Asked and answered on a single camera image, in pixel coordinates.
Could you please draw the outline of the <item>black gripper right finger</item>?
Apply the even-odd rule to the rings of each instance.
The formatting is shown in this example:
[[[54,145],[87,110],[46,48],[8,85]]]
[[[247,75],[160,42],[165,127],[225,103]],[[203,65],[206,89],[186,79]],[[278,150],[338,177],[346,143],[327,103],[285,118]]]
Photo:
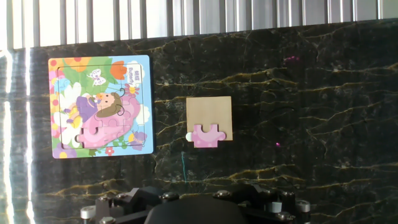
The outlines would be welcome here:
[[[249,223],[310,224],[310,202],[295,192],[237,184],[213,193],[213,198],[235,203]]]

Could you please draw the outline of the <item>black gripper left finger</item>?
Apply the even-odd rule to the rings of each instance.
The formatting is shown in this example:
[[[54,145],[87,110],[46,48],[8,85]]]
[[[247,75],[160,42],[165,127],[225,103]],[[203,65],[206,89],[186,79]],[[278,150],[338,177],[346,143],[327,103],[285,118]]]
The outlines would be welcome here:
[[[148,224],[153,208],[178,199],[179,194],[156,187],[133,188],[100,196],[94,205],[80,209],[80,218],[84,224]]]

